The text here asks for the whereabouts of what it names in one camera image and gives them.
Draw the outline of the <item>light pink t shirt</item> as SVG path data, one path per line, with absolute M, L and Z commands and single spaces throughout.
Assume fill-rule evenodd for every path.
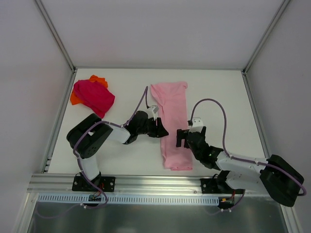
M 191 151 L 176 146 L 177 130 L 188 128 L 186 90 L 187 82 L 158 83 L 151 85 L 151 95 L 159 107 L 158 115 L 169 133 L 160 139 L 165 169 L 190 171 L 193 169 Z

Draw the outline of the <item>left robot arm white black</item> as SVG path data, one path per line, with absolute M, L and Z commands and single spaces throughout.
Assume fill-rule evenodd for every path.
M 143 134 L 152 138 L 163 138 L 169 132 L 164 128 L 161 118 L 148 117 L 145 111 L 137 111 L 122 126 L 103 121 L 96 114 L 91 114 L 71 129 L 66 139 L 77 158 L 83 185 L 90 191 L 98 189 L 101 172 L 96 153 L 105 141 L 128 145 Z

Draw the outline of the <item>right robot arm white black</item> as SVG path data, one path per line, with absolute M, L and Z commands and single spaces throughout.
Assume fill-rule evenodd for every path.
M 201 131 L 177 130 L 176 147 L 190 149 L 206 168 L 219 171 L 216 189 L 226 193 L 243 189 L 267 193 L 277 203 L 293 207 L 297 197 L 306 194 L 303 176 L 278 155 L 268 159 L 237 156 L 206 142 L 206 127 Z

